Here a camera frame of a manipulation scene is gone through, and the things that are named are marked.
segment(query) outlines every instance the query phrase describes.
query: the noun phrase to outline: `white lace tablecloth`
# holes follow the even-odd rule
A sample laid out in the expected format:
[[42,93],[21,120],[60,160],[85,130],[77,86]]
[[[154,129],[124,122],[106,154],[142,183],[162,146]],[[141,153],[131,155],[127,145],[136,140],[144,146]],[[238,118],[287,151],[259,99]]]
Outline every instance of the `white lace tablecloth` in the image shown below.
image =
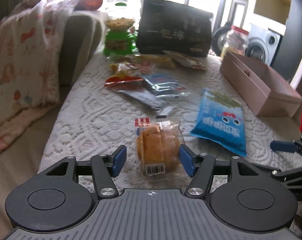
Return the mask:
[[[246,129],[246,160],[282,170],[302,166],[302,157],[296,153],[275,153],[269,144],[272,140],[292,140],[300,137],[298,127],[290,118],[258,119],[219,72],[220,61],[209,55],[203,59],[207,71],[177,67],[161,69],[182,84],[193,95],[179,98],[173,117],[182,119],[181,129],[186,144],[195,153],[209,153],[219,160],[229,160],[233,155],[217,143],[188,136],[195,124],[201,93],[208,87],[226,93],[243,105]],[[110,76],[106,57],[96,54],[73,86],[64,102],[47,142],[39,172],[68,155],[78,161],[89,160],[93,155],[111,154],[119,145],[127,146],[127,161],[119,177],[114,179],[117,188],[182,188],[190,178],[184,170],[179,175],[167,174],[164,179],[144,177],[138,168],[135,150],[134,123],[138,117],[152,117],[154,112],[147,106],[127,96],[104,88]],[[215,176],[212,189],[226,182],[225,176]],[[91,177],[81,177],[80,183],[94,191]]]

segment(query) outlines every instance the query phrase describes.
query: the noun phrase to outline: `blue snack bag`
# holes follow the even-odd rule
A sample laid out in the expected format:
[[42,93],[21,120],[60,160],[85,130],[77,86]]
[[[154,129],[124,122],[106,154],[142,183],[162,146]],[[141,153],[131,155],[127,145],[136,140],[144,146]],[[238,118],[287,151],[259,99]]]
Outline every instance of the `blue snack bag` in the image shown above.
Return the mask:
[[204,89],[197,124],[190,134],[212,140],[238,155],[246,156],[242,106],[218,91]]

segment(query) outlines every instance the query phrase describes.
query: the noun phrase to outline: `crosshair marking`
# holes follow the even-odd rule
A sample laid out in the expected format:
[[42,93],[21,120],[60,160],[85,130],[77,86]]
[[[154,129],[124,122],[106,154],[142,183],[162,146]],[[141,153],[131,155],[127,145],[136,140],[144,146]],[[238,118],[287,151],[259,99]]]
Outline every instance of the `crosshair marking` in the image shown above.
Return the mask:
[[154,191],[150,191],[147,194],[150,195],[150,196],[154,196],[155,194],[158,194],[158,193],[155,193]]

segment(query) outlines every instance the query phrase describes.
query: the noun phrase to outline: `metal screw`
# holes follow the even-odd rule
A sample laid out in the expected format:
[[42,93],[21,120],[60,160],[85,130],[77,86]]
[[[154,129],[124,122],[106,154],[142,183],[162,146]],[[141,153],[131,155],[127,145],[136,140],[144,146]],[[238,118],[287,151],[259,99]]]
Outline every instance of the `metal screw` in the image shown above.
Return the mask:
[[202,195],[204,193],[204,191],[199,187],[192,187],[192,188],[189,188],[188,193],[193,196],[199,196],[199,195]]
[[100,194],[104,196],[111,196],[115,193],[115,190],[110,187],[105,187],[102,190],[100,190]]

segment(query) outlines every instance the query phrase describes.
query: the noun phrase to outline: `red lid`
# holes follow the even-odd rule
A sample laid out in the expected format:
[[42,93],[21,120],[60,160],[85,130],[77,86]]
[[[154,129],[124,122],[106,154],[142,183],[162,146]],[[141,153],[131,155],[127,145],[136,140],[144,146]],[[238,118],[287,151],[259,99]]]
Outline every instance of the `red lid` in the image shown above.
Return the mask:
[[231,29],[232,29],[232,30],[235,30],[235,31],[237,31],[237,32],[239,32],[239,33],[243,33],[243,34],[245,34],[245,35],[249,35],[249,32],[248,32],[248,31],[243,30],[243,29],[241,29],[241,28],[239,28],[239,27],[236,27],[235,25],[232,25],[232,26],[231,26]]

